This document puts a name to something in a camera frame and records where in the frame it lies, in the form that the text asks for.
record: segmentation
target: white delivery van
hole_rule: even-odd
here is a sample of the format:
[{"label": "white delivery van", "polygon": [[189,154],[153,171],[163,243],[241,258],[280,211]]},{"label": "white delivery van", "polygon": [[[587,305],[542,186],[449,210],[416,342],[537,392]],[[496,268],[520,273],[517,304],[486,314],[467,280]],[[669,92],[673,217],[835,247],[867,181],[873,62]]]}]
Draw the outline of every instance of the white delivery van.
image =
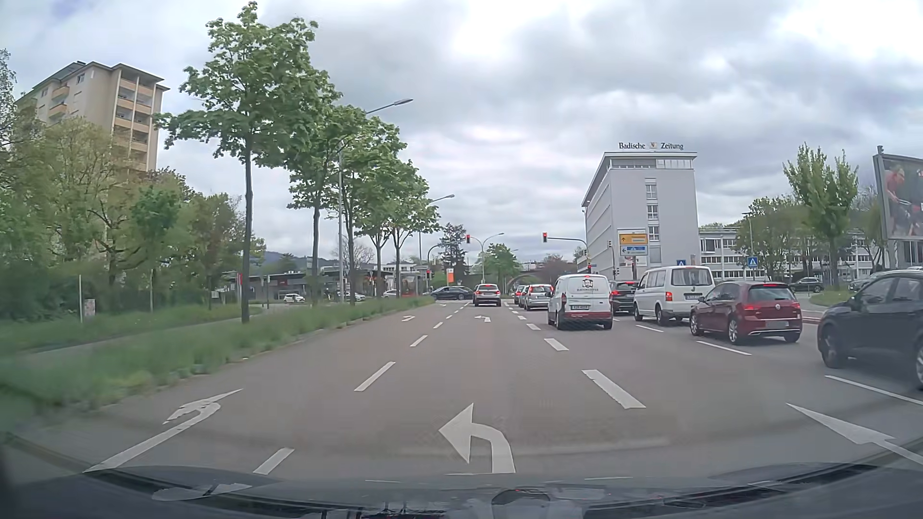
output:
[{"label": "white delivery van", "polygon": [[566,274],[557,278],[548,300],[548,324],[561,330],[571,323],[602,324],[612,329],[609,279],[602,274]]},{"label": "white delivery van", "polygon": [[712,271],[708,267],[658,267],[645,272],[635,290],[635,320],[645,317],[666,325],[671,319],[689,317],[699,297],[714,288]]}]

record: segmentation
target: grass median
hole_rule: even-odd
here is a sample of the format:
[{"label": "grass median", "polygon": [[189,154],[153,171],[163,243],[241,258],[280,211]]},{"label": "grass median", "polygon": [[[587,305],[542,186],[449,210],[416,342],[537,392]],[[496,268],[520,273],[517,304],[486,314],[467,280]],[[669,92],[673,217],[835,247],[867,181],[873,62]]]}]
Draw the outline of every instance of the grass median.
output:
[{"label": "grass median", "polygon": [[95,343],[136,333],[240,317],[239,305],[182,305],[151,312],[99,314],[80,323],[76,317],[39,322],[0,323],[0,355]]},{"label": "grass median", "polygon": [[429,304],[431,297],[370,300],[351,307],[293,308],[251,320],[218,322],[123,337],[77,355],[46,352],[0,359],[0,430],[23,417],[62,408],[89,410],[129,394],[171,385],[196,374],[293,342],[298,335],[340,328],[352,320]]}]

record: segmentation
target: cloudy sky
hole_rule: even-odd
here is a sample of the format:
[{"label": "cloudy sky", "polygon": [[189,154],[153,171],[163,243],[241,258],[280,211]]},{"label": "cloudy sky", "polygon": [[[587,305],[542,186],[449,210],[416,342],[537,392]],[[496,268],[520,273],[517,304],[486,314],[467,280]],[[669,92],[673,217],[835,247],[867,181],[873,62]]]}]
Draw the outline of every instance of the cloudy sky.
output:
[{"label": "cloudy sky", "polygon": [[[0,0],[0,47],[18,91],[72,61],[123,62],[164,77],[163,109],[178,112],[197,106],[177,87],[183,67],[208,58],[205,23],[243,3]],[[540,235],[583,236],[581,197],[621,140],[699,153],[699,223],[733,222],[754,197],[787,192],[781,163],[803,141],[845,150],[865,182],[877,144],[923,155],[921,13],[901,0],[260,2],[266,23],[320,24],[314,63],[346,103],[414,98],[381,116],[400,126],[432,197],[456,195],[439,203],[442,221],[504,232],[523,260],[569,257],[573,247]],[[212,151],[180,143],[159,165],[206,193],[243,193],[242,167]],[[289,199],[284,171],[258,171],[256,232],[306,254],[310,214]],[[436,240],[424,236],[424,252]],[[320,242],[329,256],[334,222]],[[403,254],[415,251],[412,239]]]}]

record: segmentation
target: road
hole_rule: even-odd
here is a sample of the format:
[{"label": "road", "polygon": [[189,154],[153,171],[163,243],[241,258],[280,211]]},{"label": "road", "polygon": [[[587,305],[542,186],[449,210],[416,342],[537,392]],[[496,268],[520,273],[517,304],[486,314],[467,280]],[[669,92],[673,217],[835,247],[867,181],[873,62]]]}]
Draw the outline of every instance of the road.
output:
[{"label": "road", "polygon": [[[19,435],[80,470],[197,465],[383,481],[697,477],[884,452],[792,405],[898,445],[923,436],[923,395],[874,366],[827,369],[814,325],[795,344],[734,347],[685,326],[613,324],[557,331],[542,310],[437,303]],[[25,453],[7,460],[19,481],[61,472]]]}]

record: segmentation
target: red car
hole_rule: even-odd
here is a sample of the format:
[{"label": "red car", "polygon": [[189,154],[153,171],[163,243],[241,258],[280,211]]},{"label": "red car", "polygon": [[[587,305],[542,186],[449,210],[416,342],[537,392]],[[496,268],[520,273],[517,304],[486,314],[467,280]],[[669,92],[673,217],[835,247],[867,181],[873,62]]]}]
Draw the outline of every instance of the red car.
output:
[{"label": "red car", "polygon": [[731,344],[755,336],[793,343],[801,337],[801,304],[784,283],[730,281],[699,298],[689,316],[689,331],[725,333]]}]

